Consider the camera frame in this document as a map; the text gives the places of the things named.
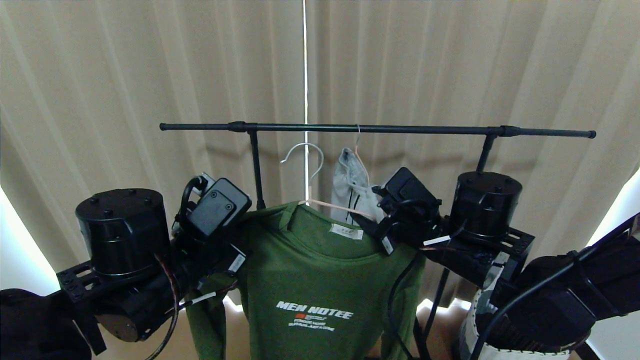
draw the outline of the hanger hook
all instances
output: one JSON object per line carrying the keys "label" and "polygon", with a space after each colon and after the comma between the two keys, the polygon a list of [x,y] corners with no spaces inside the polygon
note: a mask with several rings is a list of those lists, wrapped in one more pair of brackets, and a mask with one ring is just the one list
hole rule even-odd
{"label": "hanger hook", "polygon": [[298,146],[301,146],[301,145],[309,145],[311,147],[315,147],[318,150],[318,152],[320,152],[320,166],[318,167],[316,172],[314,172],[314,174],[311,175],[311,178],[309,179],[309,182],[311,182],[311,180],[313,180],[316,177],[316,175],[318,175],[318,173],[322,169],[322,166],[324,165],[324,153],[322,152],[322,149],[320,149],[318,147],[318,145],[316,145],[314,143],[310,143],[310,142],[297,143],[296,145],[293,145],[293,147],[291,149],[289,149],[289,152],[287,153],[287,156],[285,156],[284,160],[281,160],[280,163],[284,164],[289,159],[289,155],[291,155],[291,152],[293,151],[293,149],[295,149],[295,148],[297,148]]}

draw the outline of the green shirt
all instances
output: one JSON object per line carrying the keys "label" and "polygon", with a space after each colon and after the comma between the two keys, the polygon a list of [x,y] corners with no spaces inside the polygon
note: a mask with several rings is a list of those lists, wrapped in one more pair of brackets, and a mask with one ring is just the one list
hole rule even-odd
{"label": "green shirt", "polygon": [[[297,202],[248,213],[239,228],[235,241],[252,252],[237,280],[253,360],[361,360],[380,335],[383,359],[406,358],[390,330],[387,303],[416,250],[400,245],[387,256],[358,227]],[[395,325],[407,346],[423,268],[420,256],[394,297]],[[229,283],[210,277],[202,291]],[[221,296],[187,314],[200,358],[222,359]]]}

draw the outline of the curtain fold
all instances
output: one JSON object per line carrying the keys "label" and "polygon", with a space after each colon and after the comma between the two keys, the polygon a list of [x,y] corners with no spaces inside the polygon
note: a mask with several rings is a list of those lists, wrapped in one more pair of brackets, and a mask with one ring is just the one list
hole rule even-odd
{"label": "curtain fold", "polygon": [[[524,190],[530,258],[581,249],[640,159],[640,3],[309,1],[309,122],[594,129],[498,138],[486,171]],[[331,167],[353,134],[318,134]],[[482,136],[360,135],[373,183],[408,167],[451,210]],[[331,172],[319,196],[330,198]],[[425,292],[440,266],[429,264]],[[450,282],[448,295],[457,290]]]}
{"label": "curtain fold", "polygon": [[[205,171],[255,203],[246,134],[158,125],[304,122],[301,14],[280,1],[0,3],[2,186],[56,271],[88,259],[74,210],[93,193],[152,188],[172,217]],[[303,153],[278,162],[303,139],[259,133],[268,206],[304,197]]]}

